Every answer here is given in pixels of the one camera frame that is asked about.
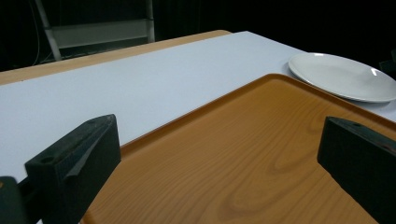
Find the tray rim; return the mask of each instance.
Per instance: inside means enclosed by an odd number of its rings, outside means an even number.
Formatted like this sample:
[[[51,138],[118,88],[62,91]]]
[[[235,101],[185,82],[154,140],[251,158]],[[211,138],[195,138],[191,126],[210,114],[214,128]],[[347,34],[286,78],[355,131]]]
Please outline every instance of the tray rim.
[[[219,98],[217,98],[205,105],[199,106],[196,109],[193,109],[191,112],[189,112],[185,115],[182,115],[176,119],[173,119],[173,120],[165,123],[164,125],[137,137],[136,139],[133,139],[133,140],[125,143],[124,145],[120,146],[121,158],[123,156],[128,155],[129,153],[135,152],[136,149],[134,149],[133,147],[147,144],[148,143],[147,141],[149,140],[147,138],[152,138],[152,137],[155,138],[155,137],[161,136],[163,133],[169,132],[169,130],[177,128],[177,126],[179,126],[180,124],[187,123],[189,120],[192,120],[196,117],[201,116],[201,114],[203,112],[209,111],[211,108],[215,108],[221,104],[227,103],[228,101],[232,100],[236,95],[241,94],[241,92],[248,92],[248,91],[250,91],[250,89],[259,87],[263,83],[266,83],[266,82],[274,80],[274,79],[280,80],[283,82],[287,82],[295,87],[304,89],[305,91],[309,91],[309,92],[315,94],[316,96],[319,96],[321,98],[324,98],[324,99],[332,101],[332,102],[336,102],[338,105],[340,105],[342,107],[346,107],[346,109],[348,109],[354,113],[359,113],[362,116],[367,117],[367,119],[369,119],[375,123],[379,123],[382,126],[386,126],[389,129],[393,129],[396,132],[396,122],[393,122],[390,119],[381,117],[369,110],[359,107],[358,105],[354,105],[354,104],[350,103],[346,99],[343,99],[343,98],[340,98],[339,96],[330,94],[320,88],[309,85],[308,83],[305,83],[299,79],[289,77],[287,75],[280,74],[280,73],[269,73],[267,75],[264,75],[258,79],[255,79],[255,80],[249,82],[248,84],[246,84],[240,88],[235,89],[234,91],[230,91],[229,93],[227,93],[223,96],[220,96]]]

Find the white plate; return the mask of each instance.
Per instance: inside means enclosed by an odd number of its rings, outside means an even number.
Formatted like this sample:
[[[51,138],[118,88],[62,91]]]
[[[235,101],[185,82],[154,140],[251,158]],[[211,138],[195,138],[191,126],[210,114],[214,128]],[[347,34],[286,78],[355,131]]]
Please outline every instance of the white plate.
[[[393,78],[347,58],[301,53],[290,58],[289,68],[302,80],[347,99],[372,103],[396,99],[396,81]]]

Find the plate rim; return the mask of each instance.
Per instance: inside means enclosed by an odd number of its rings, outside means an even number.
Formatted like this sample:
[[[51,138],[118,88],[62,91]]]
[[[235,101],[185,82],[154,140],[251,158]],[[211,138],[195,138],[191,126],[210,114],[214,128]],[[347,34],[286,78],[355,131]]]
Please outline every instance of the plate rim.
[[[303,74],[301,74],[301,72],[298,71],[298,69],[295,67],[295,64],[293,64],[293,61],[294,61],[296,58],[299,58],[299,57],[302,57],[302,56],[305,56],[305,55],[315,55],[315,54],[321,54],[321,55],[324,55],[324,56],[335,57],[335,58],[338,58],[338,59],[341,59],[341,60],[347,60],[347,61],[350,61],[350,62],[352,62],[352,63],[359,64],[359,65],[361,65],[361,66],[373,68],[372,66],[370,66],[370,65],[368,65],[368,64],[361,63],[361,62],[358,62],[358,61],[355,61],[355,60],[352,60],[352,59],[348,59],[348,58],[346,58],[346,57],[334,55],[334,54],[321,53],[321,52],[303,52],[303,53],[295,54],[295,55],[293,55],[293,56],[290,57],[290,59],[289,59],[289,61],[288,61],[288,66],[289,66],[290,71],[291,71],[295,76],[297,76],[298,78],[300,78],[302,81],[307,82],[307,83],[309,83],[310,85],[312,85],[312,86],[314,86],[314,87],[317,87],[317,88],[319,88],[319,89],[321,89],[321,90],[323,90],[323,91],[326,91],[326,92],[328,92],[328,93],[330,93],[330,94],[333,94],[333,95],[336,95],[336,96],[339,96],[339,97],[342,97],[342,98],[345,98],[345,99],[355,100],[355,101],[360,101],[360,102],[367,102],[367,103],[386,103],[386,102],[390,102],[390,101],[396,100],[396,94],[393,95],[393,96],[391,96],[391,97],[386,97],[386,98],[385,98],[385,97],[382,97],[382,98],[380,98],[380,99],[379,99],[379,98],[370,98],[370,99],[367,99],[367,98],[365,98],[365,97],[350,96],[350,95],[343,94],[343,93],[340,93],[340,92],[337,92],[337,91],[332,91],[332,90],[329,90],[329,89],[326,88],[326,87],[323,87],[322,85],[319,85],[319,84],[317,84],[317,83],[313,83],[309,78],[307,78],[306,76],[304,76]],[[382,71],[380,71],[380,72],[381,72],[383,75],[388,76],[391,80],[393,80],[394,83],[395,83],[395,85],[396,85],[396,80],[394,80],[394,79],[393,79],[392,77],[390,77],[388,74],[386,74],[386,73],[384,73],[384,72],[382,72]]]

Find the orange tray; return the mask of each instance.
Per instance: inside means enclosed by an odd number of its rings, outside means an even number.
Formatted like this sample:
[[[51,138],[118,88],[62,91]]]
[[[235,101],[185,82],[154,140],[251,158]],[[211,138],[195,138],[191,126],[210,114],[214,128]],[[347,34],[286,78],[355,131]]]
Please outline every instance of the orange tray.
[[[396,124],[270,74],[122,147],[82,222],[375,223],[318,164],[327,116]]]

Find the chair leg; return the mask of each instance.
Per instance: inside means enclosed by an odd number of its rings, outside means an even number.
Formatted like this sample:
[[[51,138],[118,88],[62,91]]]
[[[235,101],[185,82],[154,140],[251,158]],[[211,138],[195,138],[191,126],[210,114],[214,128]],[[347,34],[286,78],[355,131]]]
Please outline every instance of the chair leg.
[[[38,12],[40,13],[41,20],[43,21],[44,31],[49,41],[49,45],[52,50],[53,57],[55,58],[56,61],[60,61],[62,59],[61,52],[59,51],[58,44],[56,43],[56,40],[53,37],[53,32],[50,27],[50,23],[47,19],[47,14],[46,11],[44,10],[43,4],[41,3],[41,0],[35,0],[35,4],[37,5]]]

